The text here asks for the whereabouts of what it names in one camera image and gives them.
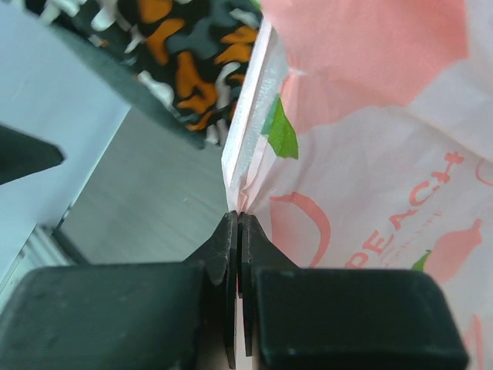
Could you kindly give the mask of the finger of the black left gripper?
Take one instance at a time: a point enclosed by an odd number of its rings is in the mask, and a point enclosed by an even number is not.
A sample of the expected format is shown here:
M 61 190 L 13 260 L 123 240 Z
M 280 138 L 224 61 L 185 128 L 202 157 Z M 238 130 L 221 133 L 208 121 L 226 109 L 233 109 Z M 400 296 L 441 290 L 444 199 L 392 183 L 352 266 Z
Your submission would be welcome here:
M 1 124 L 1 185 L 57 167 L 65 160 L 54 144 Z

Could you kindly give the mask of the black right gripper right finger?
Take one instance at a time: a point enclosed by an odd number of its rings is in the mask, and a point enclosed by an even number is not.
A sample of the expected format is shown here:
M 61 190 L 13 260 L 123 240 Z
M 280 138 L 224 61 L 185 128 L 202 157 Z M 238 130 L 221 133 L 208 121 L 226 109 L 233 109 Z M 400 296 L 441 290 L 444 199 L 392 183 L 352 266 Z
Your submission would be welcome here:
M 256 369 L 464 369 L 469 357 L 427 274 L 295 265 L 241 214 L 239 291 Z

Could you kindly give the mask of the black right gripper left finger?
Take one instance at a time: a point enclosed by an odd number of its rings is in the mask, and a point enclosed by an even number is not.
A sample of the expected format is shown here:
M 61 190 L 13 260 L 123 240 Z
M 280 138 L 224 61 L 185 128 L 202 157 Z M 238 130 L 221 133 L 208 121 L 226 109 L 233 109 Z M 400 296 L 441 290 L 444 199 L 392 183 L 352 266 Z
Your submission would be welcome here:
M 1 313 L 3 369 L 233 369 L 237 215 L 181 262 L 30 271 Z

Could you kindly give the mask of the pink peach plastic bag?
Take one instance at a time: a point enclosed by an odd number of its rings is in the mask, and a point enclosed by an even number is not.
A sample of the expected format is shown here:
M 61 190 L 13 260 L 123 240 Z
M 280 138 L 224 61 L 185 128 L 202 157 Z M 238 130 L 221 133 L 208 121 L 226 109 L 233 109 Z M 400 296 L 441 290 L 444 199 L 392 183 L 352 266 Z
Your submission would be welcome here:
M 303 267 L 413 268 L 492 367 L 492 3 L 263 1 L 231 210 Z

